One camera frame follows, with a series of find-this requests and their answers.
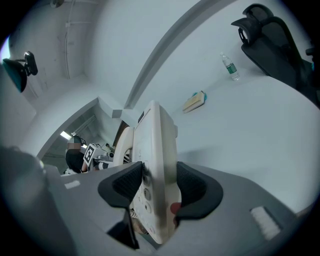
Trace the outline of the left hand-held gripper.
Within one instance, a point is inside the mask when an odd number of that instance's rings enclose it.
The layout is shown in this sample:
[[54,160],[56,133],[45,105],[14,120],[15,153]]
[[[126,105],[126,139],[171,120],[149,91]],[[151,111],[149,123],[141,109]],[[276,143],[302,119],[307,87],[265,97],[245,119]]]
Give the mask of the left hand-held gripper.
[[84,153],[83,161],[87,165],[87,171],[104,170],[112,168],[114,154],[102,149],[99,145],[90,143]]

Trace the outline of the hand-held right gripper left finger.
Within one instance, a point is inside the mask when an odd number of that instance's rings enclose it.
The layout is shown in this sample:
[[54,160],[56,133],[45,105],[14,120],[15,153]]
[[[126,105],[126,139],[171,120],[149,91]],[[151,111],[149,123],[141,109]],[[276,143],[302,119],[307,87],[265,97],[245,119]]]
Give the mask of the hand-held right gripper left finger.
[[140,256],[129,205],[141,181],[140,162],[67,176],[46,166],[52,222],[63,236],[55,255]]

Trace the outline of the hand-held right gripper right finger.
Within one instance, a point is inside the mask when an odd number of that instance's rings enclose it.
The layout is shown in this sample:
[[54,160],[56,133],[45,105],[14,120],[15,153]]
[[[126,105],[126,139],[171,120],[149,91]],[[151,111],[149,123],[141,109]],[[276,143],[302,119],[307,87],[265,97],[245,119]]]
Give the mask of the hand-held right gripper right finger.
[[177,184],[182,202],[167,256],[269,256],[299,225],[289,208],[247,178],[178,162]]

